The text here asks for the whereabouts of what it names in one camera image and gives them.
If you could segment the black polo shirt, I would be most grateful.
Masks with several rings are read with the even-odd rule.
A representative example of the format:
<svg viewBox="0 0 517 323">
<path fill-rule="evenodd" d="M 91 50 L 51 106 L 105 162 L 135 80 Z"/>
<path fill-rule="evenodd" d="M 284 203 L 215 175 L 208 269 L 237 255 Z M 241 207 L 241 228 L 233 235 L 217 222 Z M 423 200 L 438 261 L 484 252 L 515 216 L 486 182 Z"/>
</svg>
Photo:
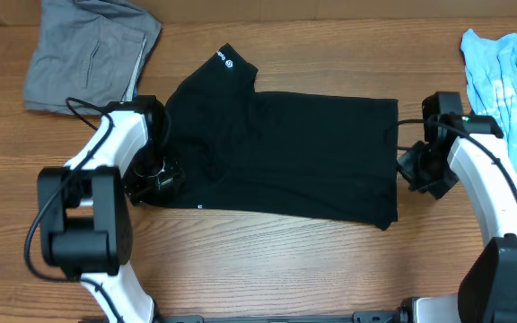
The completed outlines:
<svg viewBox="0 0 517 323">
<path fill-rule="evenodd" d="M 257 74 L 224 45 L 167 100 L 171 207 L 396 222 L 397 101 L 257 92 Z"/>
</svg>

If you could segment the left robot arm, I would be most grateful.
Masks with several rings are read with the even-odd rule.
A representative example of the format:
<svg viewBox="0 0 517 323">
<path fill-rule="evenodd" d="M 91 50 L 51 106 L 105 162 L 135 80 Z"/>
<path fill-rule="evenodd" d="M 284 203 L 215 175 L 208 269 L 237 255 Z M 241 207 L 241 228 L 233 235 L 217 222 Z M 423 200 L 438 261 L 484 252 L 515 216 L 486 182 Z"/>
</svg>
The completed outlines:
<svg viewBox="0 0 517 323">
<path fill-rule="evenodd" d="M 39 211 L 23 247 L 40 280 L 80 284 L 108 322 L 161 322 L 156 301 L 130 264 L 129 205 L 164 204 L 179 192 L 183 169 L 167 149 L 171 117 L 153 95 L 95 106 L 68 97 L 66 106 L 101 114 L 86 146 L 38 176 Z"/>
</svg>

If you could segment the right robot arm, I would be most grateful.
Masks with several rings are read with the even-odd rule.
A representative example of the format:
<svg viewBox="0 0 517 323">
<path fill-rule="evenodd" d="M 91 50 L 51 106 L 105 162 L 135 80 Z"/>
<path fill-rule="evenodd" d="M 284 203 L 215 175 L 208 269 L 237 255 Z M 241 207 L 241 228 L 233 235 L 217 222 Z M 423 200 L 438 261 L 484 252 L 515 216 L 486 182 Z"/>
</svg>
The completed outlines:
<svg viewBox="0 0 517 323">
<path fill-rule="evenodd" d="M 425 138 L 397 170 L 412 191 L 441 198 L 461 183 L 484 249 L 451 295 L 404 301 L 393 322 L 517 322 L 517 174 L 504 134 L 489 116 L 465 114 L 457 92 L 422 102 Z"/>
</svg>

